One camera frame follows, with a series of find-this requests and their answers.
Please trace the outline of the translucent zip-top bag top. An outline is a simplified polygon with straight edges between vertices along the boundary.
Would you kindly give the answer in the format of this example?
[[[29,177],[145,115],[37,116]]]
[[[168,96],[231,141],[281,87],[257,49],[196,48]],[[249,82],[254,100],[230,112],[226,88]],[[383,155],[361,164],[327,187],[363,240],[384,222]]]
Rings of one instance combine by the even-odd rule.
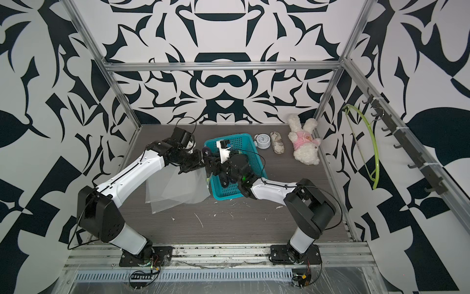
[[[146,180],[146,203],[171,200],[194,204],[210,196],[204,168],[180,173],[174,165],[164,167]]]

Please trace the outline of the teal plastic basket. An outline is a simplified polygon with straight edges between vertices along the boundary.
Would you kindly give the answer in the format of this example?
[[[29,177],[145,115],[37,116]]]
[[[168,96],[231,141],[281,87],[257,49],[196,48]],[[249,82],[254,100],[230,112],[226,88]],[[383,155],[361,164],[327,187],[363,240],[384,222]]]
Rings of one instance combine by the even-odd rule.
[[[249,134],[235,134],[213,138],[204,143],[211,151],[212,195],[216,200],[255,198],[251,191],[260,178],[267,178],[261,156]]]

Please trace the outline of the dark eggplant four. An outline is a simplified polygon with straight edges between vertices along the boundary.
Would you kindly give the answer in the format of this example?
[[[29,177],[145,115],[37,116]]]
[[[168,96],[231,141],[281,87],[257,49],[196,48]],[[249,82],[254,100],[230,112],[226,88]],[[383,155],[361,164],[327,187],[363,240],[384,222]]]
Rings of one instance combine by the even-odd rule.
[[[213,153],[209,147],[203,147],[201,151],[203,160],[210,160],[213,157]]]

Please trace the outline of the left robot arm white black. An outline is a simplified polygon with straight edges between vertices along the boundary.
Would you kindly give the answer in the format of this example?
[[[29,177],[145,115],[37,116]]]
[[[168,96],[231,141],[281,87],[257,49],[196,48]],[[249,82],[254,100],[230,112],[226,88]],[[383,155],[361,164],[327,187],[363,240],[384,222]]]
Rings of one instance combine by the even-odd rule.
[[[78,193],[77,226],[98,240],[138,256],[152,247],[151,242],[126,224],[119,208],[148,178],[167,166],[188,173],[204,167],[199,149],[187,150],[167,142],[155,141],[117,175]]]

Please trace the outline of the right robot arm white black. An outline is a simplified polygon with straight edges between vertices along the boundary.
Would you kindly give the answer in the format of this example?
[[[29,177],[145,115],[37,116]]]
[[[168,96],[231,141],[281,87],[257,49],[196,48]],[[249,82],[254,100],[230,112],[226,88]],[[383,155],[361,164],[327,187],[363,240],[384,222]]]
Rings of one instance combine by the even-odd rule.
[[[204,147],[202,157],[207,174],[218,176],[222,187],[235,184],[246,198],[268,200],[288,208],[297,229],[286,245],[286,250],[295,257],[308,251],[337,212],[323,191],[307,179],[297,183],[283,183],[257,175],[250,166],[246,152],[225,149],[214,154],[210,148]]]

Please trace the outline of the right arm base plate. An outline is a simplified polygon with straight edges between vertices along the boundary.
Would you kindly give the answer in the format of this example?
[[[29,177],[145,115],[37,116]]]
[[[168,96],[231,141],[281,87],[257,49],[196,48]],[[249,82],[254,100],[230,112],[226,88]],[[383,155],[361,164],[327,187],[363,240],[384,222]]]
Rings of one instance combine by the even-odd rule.
[[[298,253],[290,244],[271,245],[269,261],[274,265],[320,265],[321,254],[317,245],[311,245],[304,253]]]

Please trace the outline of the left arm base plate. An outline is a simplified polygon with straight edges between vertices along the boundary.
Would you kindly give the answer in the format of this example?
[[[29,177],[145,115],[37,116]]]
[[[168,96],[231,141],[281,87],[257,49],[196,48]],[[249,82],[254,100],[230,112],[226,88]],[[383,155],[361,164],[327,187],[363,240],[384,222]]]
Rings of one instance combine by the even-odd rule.
[[[133,255],[128,251],[122,250],[122,256],[119,266],[127,267],[159,267],[171,262],[174,247],[172,246],[153,246],[145,247],[139,254]]]

